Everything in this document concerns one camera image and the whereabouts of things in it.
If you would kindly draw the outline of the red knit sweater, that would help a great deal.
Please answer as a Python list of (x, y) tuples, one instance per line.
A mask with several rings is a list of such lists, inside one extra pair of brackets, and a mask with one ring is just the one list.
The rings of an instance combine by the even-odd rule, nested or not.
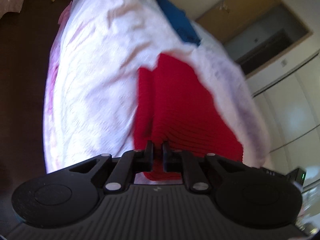
[(170, 149), (188, 151), (196, 157), (214, 153), (242, 161), (242, 143), (187, 63), (160, 54), (154, 70), (139, 68), (137, 91), (135, 149), (144, 149), (151, 140), (159, 151), (166, 141)]

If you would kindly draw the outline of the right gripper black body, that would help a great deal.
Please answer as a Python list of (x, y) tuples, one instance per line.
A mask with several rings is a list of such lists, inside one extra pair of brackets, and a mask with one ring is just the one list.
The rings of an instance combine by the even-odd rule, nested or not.
[(287, 174), (282, 174), (279, 172), (276, 172), (274, 170), (268, 169), (268, 168), (261, 168), (266, 174), (269, 174), (274, 177), (283, 178), (287, 181), (290, 181), (292, 183), (296, 183), (299, 186), (304, 185), (304, 181), (306, 179), (306, 171), (302, 169), (301, 167), (297, 167), (294, 170), (290, 171)]

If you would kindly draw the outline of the folded blue garment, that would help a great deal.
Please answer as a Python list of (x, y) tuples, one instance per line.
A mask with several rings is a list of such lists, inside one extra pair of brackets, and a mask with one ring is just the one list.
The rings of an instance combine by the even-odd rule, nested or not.
[(198, 37), (184, 11), (178, 9), (169, 0), (156, 0), (156, 2), (163, 11), (174, 31), (176, 31), (177, 35), (183, 42), (192, 43), (196, 46), (201, 44), (200, 38)]

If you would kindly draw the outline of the white bed duvet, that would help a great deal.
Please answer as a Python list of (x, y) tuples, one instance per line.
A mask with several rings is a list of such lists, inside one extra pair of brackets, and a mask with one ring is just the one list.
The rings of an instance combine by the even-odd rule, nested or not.
[(199, 46), (181, 40), (156, 0), (71, 0), (49, 57), (43, 113), (47, 173), (102, 153), (120, 157), (136, 150), (138, 70), (154, 70), (160, 54), (193, 68), (243, 145), (240, 162), (264, 165), (268, 131), (240, 67), (220, 42), (190, 23)]

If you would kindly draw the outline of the wooden door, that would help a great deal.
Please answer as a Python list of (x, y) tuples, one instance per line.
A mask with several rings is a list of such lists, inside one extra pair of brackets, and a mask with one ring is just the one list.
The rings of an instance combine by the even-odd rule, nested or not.
[(221, 0), (196, 22), (251, 77), (312, 35), (283, 0)]

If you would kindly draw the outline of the wall switch by door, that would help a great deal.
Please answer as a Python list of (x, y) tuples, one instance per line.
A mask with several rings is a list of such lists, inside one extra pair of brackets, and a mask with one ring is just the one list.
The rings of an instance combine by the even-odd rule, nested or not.
[(281, 66), (282, 66), (282, 67), (285, 67), (286, 65), (287, 65), (287, 60), (281, 61)]

